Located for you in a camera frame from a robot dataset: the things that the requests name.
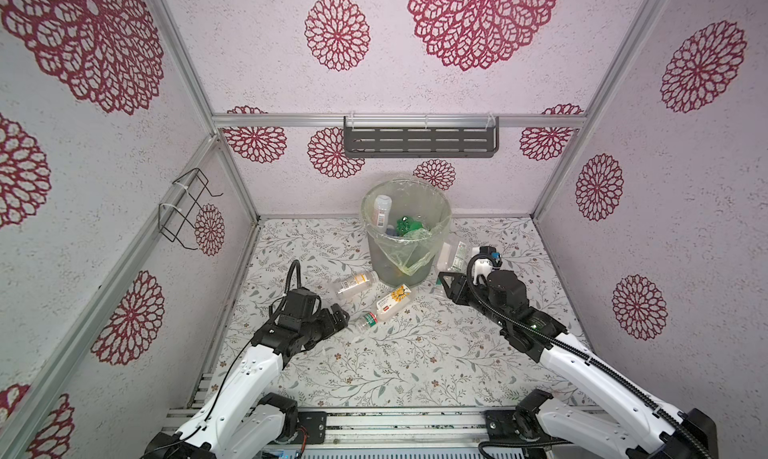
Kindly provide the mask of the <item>clear bottle green white label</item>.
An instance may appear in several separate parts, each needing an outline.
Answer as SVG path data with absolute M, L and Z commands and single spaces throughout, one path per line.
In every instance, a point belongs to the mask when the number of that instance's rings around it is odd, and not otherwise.
M 437 254 L 435 268 L 438 272 L 464 273 L 470 259 L 472 246 L 456 234 L 450 234 Z

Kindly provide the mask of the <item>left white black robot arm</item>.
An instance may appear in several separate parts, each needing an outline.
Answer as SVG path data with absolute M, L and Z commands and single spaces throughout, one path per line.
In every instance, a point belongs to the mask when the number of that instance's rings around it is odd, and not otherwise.
M 290 360 L 348 327 L 340 305 L 323 307 L 305 287 L 285 293 L 225 375 L 223 385 L 191 419 L 169 435 L 158 433 L 145 458 L 254 458 L 299 429 L 297 403 L 266 388 Z

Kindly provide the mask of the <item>white bottle red cap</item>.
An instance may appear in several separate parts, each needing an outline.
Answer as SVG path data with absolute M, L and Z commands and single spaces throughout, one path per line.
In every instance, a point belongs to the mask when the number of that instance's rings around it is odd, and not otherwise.
M 380 232 L 385 232 L 389 226 L 391 209 L 392 199 L 390 196 L 378 195 L 374 199 L 372 223 Z

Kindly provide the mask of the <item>green soda bottle yellow cap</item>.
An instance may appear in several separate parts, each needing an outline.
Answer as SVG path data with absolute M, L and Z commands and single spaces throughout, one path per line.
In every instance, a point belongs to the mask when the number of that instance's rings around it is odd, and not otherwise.
M 396 223 L 395 231 L 399 238 L 408 240 L 422 239 L 429 235 L 429 230 L 423 223 L 410 216 L 401 217 Z

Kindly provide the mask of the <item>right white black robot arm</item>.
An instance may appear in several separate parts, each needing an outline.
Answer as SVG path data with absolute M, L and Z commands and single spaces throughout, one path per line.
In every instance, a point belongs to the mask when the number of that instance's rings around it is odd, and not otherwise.
M 482 246 L 462 272 L 439 272 L 446 297 L 475 309 L 499 328 L 516 351 L 566 379 L 604 412 L 583 412 L 535 389 L 511 410 L 485 415 L 488 448 L 521 449 L 543 458 L 572 444 L 600 458 L 716 458 L 715 422 L 699 409 L 683 412 L 604 363 L 558 320 L 533 307 L 517 275 Z

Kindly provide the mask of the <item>clear bottle sunflower label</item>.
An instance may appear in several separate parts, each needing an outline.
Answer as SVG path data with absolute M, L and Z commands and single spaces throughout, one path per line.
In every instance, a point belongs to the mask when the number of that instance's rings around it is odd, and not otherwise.
M 352 326 L 356 332 L 364 333 L 375 328 L 397 315 L 412 299 L 412 290 L 405 284 L 382 296 L 374 309 L 363 313 Z

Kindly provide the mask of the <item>clear bottle orange label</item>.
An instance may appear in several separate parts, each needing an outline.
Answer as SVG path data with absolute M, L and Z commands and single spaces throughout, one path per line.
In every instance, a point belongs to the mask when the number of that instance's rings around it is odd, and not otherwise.
M 331 291 L 338 299 L 346 300 L 368 291 L 378 282 L 379 275 L 375 271 L 368 271 L 334 281 Z

